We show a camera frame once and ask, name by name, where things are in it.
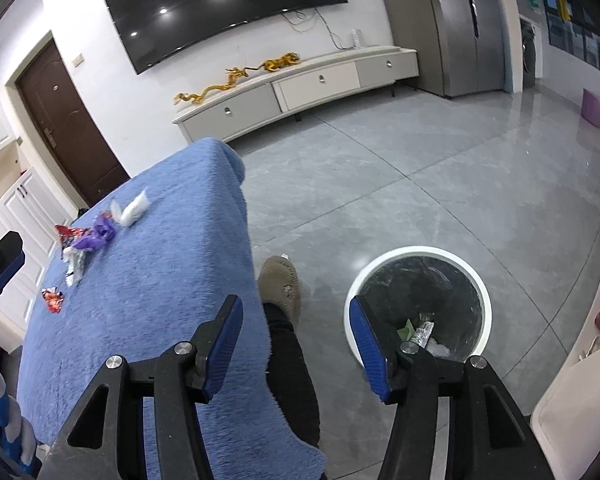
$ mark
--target drawer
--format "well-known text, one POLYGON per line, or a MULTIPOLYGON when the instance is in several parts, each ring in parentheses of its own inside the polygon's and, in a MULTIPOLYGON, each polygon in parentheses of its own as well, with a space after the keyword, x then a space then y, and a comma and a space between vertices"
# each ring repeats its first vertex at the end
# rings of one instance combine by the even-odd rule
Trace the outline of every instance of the drawer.
POLYGON ((247 128, 280 115, 273 88, 265 84, 231 97, 184 121, 191 140, 225 140, 247 128))
POLYGON ((382 86, 398 79, 416 77, 418 59, 415 52, 399 52, 357 60, 356 69, 361 88, 382 86))
POLYGON ((279 83, 286 106, 295 110, 360 88, 355 62, 329 66, 279 83))

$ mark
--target metal screw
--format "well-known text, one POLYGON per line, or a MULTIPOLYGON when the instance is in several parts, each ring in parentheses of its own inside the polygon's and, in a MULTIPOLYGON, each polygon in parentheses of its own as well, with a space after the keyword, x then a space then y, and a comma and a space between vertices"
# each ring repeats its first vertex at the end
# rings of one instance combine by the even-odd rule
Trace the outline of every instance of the metal screw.
POLYGON ((109 359, 105 361, 107 368, 111 368, 112 370, 118 368, 122 364, 122 357, 119 355, 112 355, 109 359))
POLYGON ((405 341, 400 345, 400 351, 408 355, 417 354, 419 349, 420 347, 413 341, 405 341))
POLYGON ((471 363, 472 367, 478 368, 478 370, 482 370, 483 368, 487 367, 487 359, 480 355, 472 355, 469 358, 469 362, 471 363))
POLYGON ((174 346, 173 351, 178 355, 186 355, 193 350, 193 346, 189 341, 183 341, 174 346))

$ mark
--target brown slipper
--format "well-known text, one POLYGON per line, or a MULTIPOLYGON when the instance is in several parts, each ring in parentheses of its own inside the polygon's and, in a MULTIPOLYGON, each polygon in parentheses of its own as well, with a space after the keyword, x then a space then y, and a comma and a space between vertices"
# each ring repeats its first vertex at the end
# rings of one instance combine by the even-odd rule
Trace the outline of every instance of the brown slipper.
POLYGON ((258 277, 262 303, 278 306, 295 327, 300 317, 300 285, 294 264, 284 256, 272 256, 264 262, 258 277))

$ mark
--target white trash can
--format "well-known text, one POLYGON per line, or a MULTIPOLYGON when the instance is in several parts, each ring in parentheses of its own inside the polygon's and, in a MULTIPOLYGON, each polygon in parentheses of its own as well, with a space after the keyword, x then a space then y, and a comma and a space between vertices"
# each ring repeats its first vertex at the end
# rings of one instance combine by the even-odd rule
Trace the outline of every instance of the white trash can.
POLYGON ((363 294, 381 320, 396 330, 408 319, 417 328, 420 312, 432 314, 432 337, 464 362, 480 355, 491 332, 491 301, 478 273, 464 260, 434 247, 411 246, 382 254, 354 280, 344 305, 344 329, 362 364, 349 323, 349 305, 363 294))

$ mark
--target golden tiger figurine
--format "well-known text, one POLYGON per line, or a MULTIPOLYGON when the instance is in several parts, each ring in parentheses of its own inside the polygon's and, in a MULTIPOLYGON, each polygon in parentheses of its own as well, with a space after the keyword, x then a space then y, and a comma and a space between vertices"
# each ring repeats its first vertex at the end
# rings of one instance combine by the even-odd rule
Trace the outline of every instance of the golden tiger figurine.
POLYGON ((228 68, 226 70, 226 72, 229 76, 229 81, 225 85, 208 86, 204 89, 204 91, 200 95, 198 95, 198 94, 182 94, 182 93, 178 94, 178 95, 176 95, 176 97, 173 98, 173 104, 176 105, 181 101, 184 101, 184 102, 192 101, 195 104, 200 104, 205 100, 206 95, 209 92, 211 92, 212 90, 225 91, 225 90, 230 90, 231 88, 235 88, 238 84, 238 79, 240 79, 241 77, 249 77, 247 70, 256 72, 257 70, 260 70, 261 68, 263 68, 267 72, 277 72, 278 70, 280 70, 281 68, 284 68, 285 66, 292 66, 292 65, 297 65, 297 64, 300 64, 300 56, 298 56, 298 54, 296 54, 295 52, 289 52, 288 54, 285 54, 284 56, 279 57, 278 59, 267 59, 265 62, 263 62, 257 68, 252 68, 249 66, 246 66, 244 68, 238 68, 237 66, 234 68, 228 68))

